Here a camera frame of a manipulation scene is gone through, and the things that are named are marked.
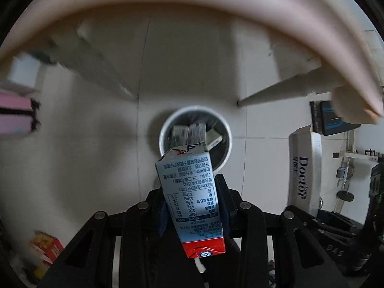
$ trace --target white floor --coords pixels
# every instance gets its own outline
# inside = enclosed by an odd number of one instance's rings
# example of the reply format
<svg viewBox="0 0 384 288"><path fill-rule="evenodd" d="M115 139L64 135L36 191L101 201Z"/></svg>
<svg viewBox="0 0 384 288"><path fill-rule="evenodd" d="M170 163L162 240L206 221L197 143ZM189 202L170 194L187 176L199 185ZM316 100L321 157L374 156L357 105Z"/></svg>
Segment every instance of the white floor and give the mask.
<svg viewBox="0 0 384 288"><path fill-rule="evenodd" d="M34 230L64 245L98 210L125 211L157 187L157 138L176 109L200 104L229 122L233 149L222 169L230 188L263 211L287 205L288 136L311 123L309 101L247 108L236 101L279 81L268 32L231 19L174 19L172 11L87 23L87 40L139 95L139 103L61 67L47 67L39 120L24 139L0 142L0 212L18 248ZM323 139L324 209L336 203L332 153L344 135Z"/></svg>

